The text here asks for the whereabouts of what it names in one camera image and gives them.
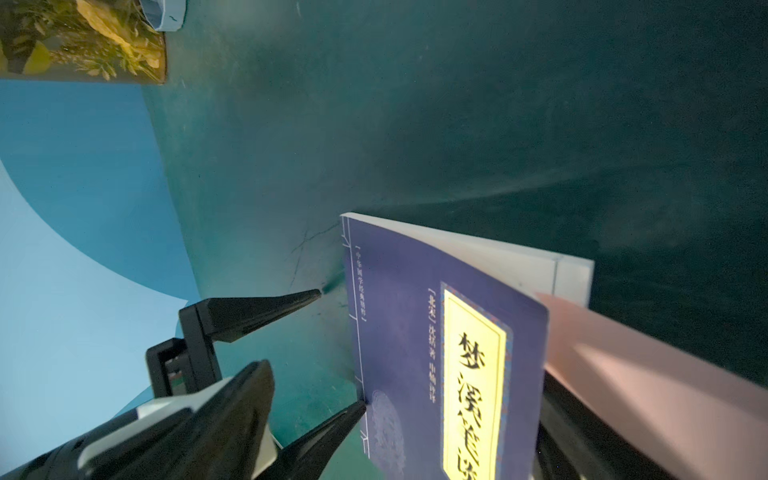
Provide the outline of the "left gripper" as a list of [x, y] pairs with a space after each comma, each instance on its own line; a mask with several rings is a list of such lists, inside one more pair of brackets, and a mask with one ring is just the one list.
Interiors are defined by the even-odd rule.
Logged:
[[183, 339], [146, 352], [155, 399], [96, 427], [6, 473], [8, 479], [118, 479], [131, 460], [129, 437], [141, 419], [230, 378], [222, 379], [216, 342], [233, 343], [321, 298], [319, 289], [277, 297], [209, 298], [182, 309]]

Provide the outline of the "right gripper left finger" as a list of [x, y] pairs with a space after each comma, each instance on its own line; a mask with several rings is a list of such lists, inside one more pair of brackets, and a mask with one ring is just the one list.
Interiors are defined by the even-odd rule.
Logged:
[[141, 419], [118, 479], [256, 479], [276, 461], [267, 360]]

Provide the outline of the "purple covered book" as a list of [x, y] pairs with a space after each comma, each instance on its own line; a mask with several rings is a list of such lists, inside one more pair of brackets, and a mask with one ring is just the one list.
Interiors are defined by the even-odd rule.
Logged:
[[389, 479], [526, 479], [549, 334], [587, 306], [589, 259], [341, 216], [364, 453]]

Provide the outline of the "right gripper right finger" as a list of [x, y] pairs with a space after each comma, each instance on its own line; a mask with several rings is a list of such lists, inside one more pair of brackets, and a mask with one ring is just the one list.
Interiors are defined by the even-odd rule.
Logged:
[[534, 479], [671, 479], [552, 375], [544, 377]]

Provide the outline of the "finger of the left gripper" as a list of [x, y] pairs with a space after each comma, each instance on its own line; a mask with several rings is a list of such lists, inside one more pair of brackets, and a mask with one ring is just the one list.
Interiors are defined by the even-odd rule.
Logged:
[[366, 413], [358, 400], [279, 451], [257, 479], [317, 480], [344, 440]]

